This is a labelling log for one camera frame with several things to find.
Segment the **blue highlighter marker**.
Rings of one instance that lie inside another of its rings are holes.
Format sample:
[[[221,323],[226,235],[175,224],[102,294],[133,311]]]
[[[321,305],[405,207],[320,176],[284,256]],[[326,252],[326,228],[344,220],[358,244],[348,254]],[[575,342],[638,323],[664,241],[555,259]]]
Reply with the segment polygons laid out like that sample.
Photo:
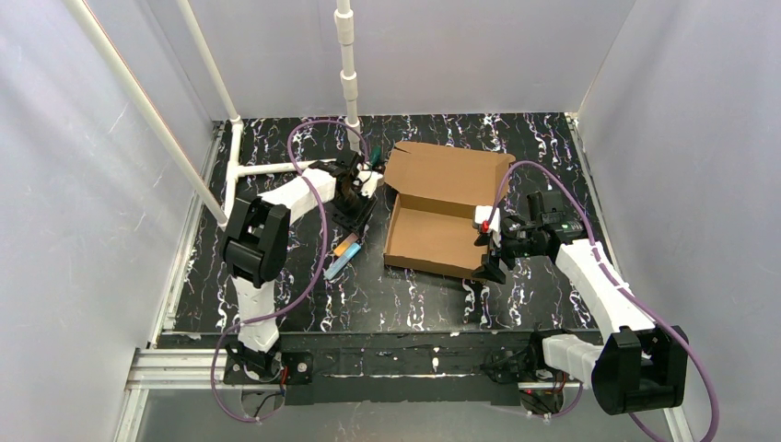
[[[323,277],[327,281],[334,279],[339,272],[349,263],[355,255],[361,250],[358,243],[351,244],[324,272]]]

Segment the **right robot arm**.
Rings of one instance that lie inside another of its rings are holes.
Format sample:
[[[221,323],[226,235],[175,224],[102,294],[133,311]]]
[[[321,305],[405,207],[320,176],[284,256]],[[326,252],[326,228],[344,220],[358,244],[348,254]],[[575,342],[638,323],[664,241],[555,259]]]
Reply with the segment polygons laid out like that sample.
[[[485,368],[567,374],[593,390],[609,415],[681,405],[689,360],[685,334],[677,326],[664,329],[635,304],[627,283],[593,239],[588,221],[567,212],[563,200],[557,191],[528,195],[528,218],[476,206],[474,244],[486,253],[472,274],[504,283],[519,260],[548,258],[586,303],[602,342],[586,342],[566,329],[534,331],[520,355],[507,355]]]

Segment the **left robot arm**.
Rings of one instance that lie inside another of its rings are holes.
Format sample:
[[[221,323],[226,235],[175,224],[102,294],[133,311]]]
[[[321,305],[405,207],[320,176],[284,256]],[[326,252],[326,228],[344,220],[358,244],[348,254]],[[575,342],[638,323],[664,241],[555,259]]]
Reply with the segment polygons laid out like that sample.
[[[239,341],[245,347],[266,353],[279,337],[274,292],[287,261],[291,225],[313,209],[325,215],[331,203],[332,221],[362,236],[382,181],[360,153],[350,151],[334,161],[315,161],[252,200],[234,202],[221,251],[237,293]]]

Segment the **orange pink highlighter marker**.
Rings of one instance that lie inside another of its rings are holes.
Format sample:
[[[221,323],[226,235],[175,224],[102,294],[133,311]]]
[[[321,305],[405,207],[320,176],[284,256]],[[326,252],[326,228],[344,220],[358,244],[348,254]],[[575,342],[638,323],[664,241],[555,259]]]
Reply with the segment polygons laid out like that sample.
[[[344,238],[334,249],[333,253],[336,257],[341,257],[353,244],[358,241],[358,236],[355,233],[349,234]]]

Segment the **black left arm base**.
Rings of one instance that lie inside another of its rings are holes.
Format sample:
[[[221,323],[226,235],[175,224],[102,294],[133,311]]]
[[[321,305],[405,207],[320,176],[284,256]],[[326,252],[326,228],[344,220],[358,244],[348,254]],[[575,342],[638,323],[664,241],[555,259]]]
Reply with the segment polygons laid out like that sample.
[[[239,342],[226,344],[224,350],[223,382],[227,385],[307,385],[312,381],[314,360],[311,353],[285,351],[279,342],[266,353],[251,350]]]

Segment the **brown cardboard box sheet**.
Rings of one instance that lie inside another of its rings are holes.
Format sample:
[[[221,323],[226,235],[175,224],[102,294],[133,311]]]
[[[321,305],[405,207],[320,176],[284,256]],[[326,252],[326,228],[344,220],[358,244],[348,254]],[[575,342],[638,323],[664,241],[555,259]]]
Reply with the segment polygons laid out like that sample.
[[[469,279],[481,265],[475,208],[492,207],[512,154],[401,141],[386,163],[385,184],[396,199],[384,264]]]

